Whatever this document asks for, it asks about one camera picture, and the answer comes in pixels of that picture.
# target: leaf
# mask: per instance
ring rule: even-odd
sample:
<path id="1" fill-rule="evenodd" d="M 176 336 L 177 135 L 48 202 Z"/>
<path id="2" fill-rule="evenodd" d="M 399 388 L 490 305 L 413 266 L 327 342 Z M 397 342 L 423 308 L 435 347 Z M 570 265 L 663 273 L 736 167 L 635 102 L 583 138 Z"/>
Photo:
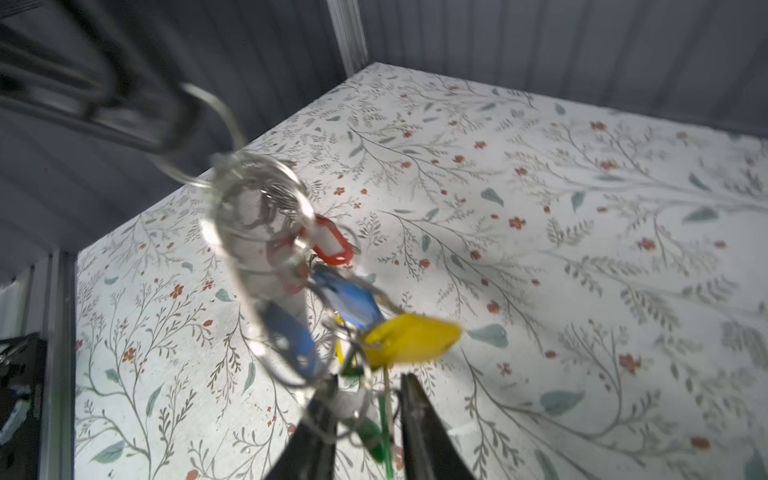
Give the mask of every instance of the leaf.
<path id="1" fill-rule="evenodd" d="M 768 480 L 763 457 L 760 456 L 760 452 L 757 450 L 752 453 L 752 456 L 744 465 L 744 480 Z"/>
<path id="2" fill-rule="evenodd" d="M 688 181 L 696 188 L 700 188 L 701 190 L 704 190 L 706 192 L 711 192 L 712 189 L 709 188 L 707 185 L 704 185 L 701 183 L 701 180 L 699 180 L 699 177 L 694 175 L 693 172 L 690 172 L 690 175 L 688 175 Z"/>
<path id="3" fill-rule="evenodd" d="M 455 263 L 457 266 L 460 266 L 462 270 L 466 270 L 466 268 L 464 268 L 464 266 L 462 265 L 462 259 L 458 258 L 458 255 L 456 255 L 455 253 L 451 254 L 451 261 Z"/>
<path id="4" fill-rule="evenodd" d="M 539 399 L 539 402 L 541 403 L 541 406 L 544 407 L 544 411 L 548 415 L 556 417 L 574 408 L 583 398 L 584 392 L 553 390 L 542 395 Z"/>
<path id="5" fill-rule="evenodd" d="M 492 188 L 486 188 L 482 192 L 480 192 L 480 198 L 484 198 L 491 202 L 496 202 L 497 204 L 504 206 L 504 201 L 502 198 L 496 193 L 496 190 Z"/>
<path id="6" fill-rule="evenodd" d="M 154 409 L 154 403 L 157 401 L 157 397 L 160 395 L 160 391 L 163 389 L 163 386 L 157 387 L 157 390 L 152 392 L 152 395 L 149 396 L 149 400 L 147 400 L 147 417 L 152 415 L 152 410 Z"/>
<path id="7" fill-rule="evenodd" d="M 349 152 L 349 158 L 354 157 L 355 155 L 360 153 L 361 150 L 362 150 L 362 141 L 360 142 L 360 145 L 358 147 L 355 147 L 351 152 Z"/>
<path id="8" fill-rule="evenodd" d="M 105 370 L 104 373 L 107 374 L 108 379 L 120 385 L 120 377 L 118 377 L 118 373 L 115 369 Z"/>
<path id="9" fill-rule="evenodd" d="M 426 216 L 424 217 L 424 220 L 431 220 L 435 218 L 435 215 L 437 215 L 439 208 L 433 208 L 429 212 L 427 212 Z"/>
<path id="10" fill-rule="evenodd" d="M 222 302 L 231 302 L 232 299 L 230 298 L 230 294 L 227 293 L 227 291 L 223 288 L 219 288 L 219 291 L 216 292 L 216 298 L 221 300 Z"/>
<path id="11" fill-rule="evenodd" d="M 245 378 L 245 383 L 243 384 L 243 393 L 248 390 L 248 387 L 253 385 L 254 378 L 256 378 L 256 366 L 251 362 L 248 365 L 248 376 Z"/>
<path id="12" fill-rule="evenodd" d="M 560 480 L 558 471 L 555 470 L 554 465 L 552 465 L 552 460 L 550 460 L 544 452 L 540 449 L 536 449 L 534 455 L 536 455 L 536 461 L 539 466 L 541 466 L 541 471 L 544 472 L 544 480 Z"/>
<path id="13" fill-rule="evenodd" d="M 493 345 L 500 349 L 509 345 L 507 340 L 507 329 L 498 323 L 492 323 L 490 325 L 481 326 L 480 328 L 467 330 L 467 335 L 480 342 Z"/>
<path id="14" fill-rule="evenodd" d="M 571 195 L 571 205 L 573 205 L 574 212 L 584 203 L 584 195 L 586 195 L 584 192 L 574 192 Z"/>
<path id="15" fill-rule="evenodd" d="M 96 456 L 91 460 L 92 462 L 95 460 L 99 463 L 112 463 L 121 456 L 123 456 L 123 449 L 125 448 L 125 442 L 122 440 L 113 443 L 112 445 L 109 445 L 106 449 L 100 451 Z"/>
<path id="16" fill-rule="evenodd" d="M 717 220 L 719 216 L 717 212 L 710 207 L 700 207 L 689 213 L 684 219 L 683 223 L 687 222 L 708 222 L 710 220 Z"/>

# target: flower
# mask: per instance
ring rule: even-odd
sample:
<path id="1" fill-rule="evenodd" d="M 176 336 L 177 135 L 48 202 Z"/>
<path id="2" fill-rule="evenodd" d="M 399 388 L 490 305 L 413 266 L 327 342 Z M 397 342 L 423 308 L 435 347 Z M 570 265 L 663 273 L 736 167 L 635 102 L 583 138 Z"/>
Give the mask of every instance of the flower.
<path id="1" fill-rule="evenodd" d="M 176 285 L 174 287 L 174 291 L 171 292 L 169 296 L 172 296 L 174 299 L 177 299 L 178 297 L 181 296 L 181 293 L 182 293 L 183 290 L 184 290 L 184 286 L 183 285 Z"/>
<path id="2" fill-rule="evenodd" d="M 399 472 L 404 466 L 405 463 L 402 461 L 402 447 L 395 447 L 395 468 L 397 468 Z"/>
<path id="3" fill-rule="evenodd" d="M 618 167 L 619 164 L 614 162 L 613 160 L 603 160 L 600 162 L 600 168 L 602 168 L 605 171 L 611 171 L 611 169 Z"/>
<path id="4" fill-rule="evenodd" d="M 639 369 L 642 366 L 642 361 L 642 357 L 638 356 L 637 360 L 635 360 L 629 353 L 627 355 L 619 355 L 619 365 L 623 366 L 632 375 L 634 375 L 635 369 Z"/>
<path id="5" fill-rule="evenodd" d="M 712 445 L 706 437 L 690 437 L 690 446 L 699 450 L 709 450 Z"/>
<path id="6" fill-rule="evenodd" d="M 123 353 L 123 363 L 133 362 L 136 356 L 136 349 L 131 347 Z"/>
<path id="7" fill-rule="evenodd" d="M 509 226 L 512 228 L 522 230 L 524 225 L 525 225 L 525 220 L 521 219 L 520 217 L 509 219 Z"/>
<path id="8" fill-rule="evenodd" d="M 647 250 L 649 252 L 652 252 L 656 250 L 656 242 L 651 240 L 650 238 L 643 237 L 643 240 L 640 240 L 637 242 L 637 248 L 640 250 Z"/>
<path id="9" fill-rule="evenodd" d="M 502 376 L 511 375 L 512 374 L 512 369 L 509 368 L 509 363 L 507 363 L 507 362 L 497 363 L 496 366 L 498 367 L 499 370 L 502 371 Z"/>

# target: table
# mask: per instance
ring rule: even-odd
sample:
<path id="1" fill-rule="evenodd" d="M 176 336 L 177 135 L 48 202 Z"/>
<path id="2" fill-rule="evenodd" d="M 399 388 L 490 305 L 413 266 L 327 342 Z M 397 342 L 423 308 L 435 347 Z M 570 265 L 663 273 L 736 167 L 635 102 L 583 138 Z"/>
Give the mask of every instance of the table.
<path id="1" fill-rule="evenodd" d="M 477 478 L 766 478 L 767 142 L 374 64 L 248 148 L 468 330 L 393 375 Z M 261 478 L 296 428 L 203 211 L 182 187 L 79 256 L 77 478 Z M 336 474 L 384 478 L 347 443 Z"/>

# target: floral tablecloth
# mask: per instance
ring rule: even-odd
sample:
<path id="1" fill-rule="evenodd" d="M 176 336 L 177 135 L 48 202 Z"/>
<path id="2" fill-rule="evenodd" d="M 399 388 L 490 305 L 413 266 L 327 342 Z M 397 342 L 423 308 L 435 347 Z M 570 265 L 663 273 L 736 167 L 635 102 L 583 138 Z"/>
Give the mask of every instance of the floral tablecloth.
<path id="1" fill-rule="evenodd" d="M 374 64 L 248 148 L 467 329 L 392 374 L 477 478 L 766 478 L 765 141 Z M 79 479 L 261 478 L 296 428 L 203 211 L 182 187 L 79 256 Z M 343 443 L 336 477 L 384 471 Z"/>

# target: floral patterned surface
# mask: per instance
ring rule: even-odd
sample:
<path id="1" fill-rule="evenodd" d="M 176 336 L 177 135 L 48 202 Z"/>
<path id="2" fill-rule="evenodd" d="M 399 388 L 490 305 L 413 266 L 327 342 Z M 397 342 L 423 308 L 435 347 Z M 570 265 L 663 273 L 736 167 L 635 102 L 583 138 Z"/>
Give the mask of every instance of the floral patterned surface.
<path id="1" fill-rule="evenodd" d="M 468 330 L 393 375 L 477 478 L 766 478 L 768 143 L 374 64 L 249 148 Z M 296 428 L 203 210 L 183 187 L 79 257 L 77 478 L 261 478 Z M 384 471 L 344 443 L 336 477 Z"/>

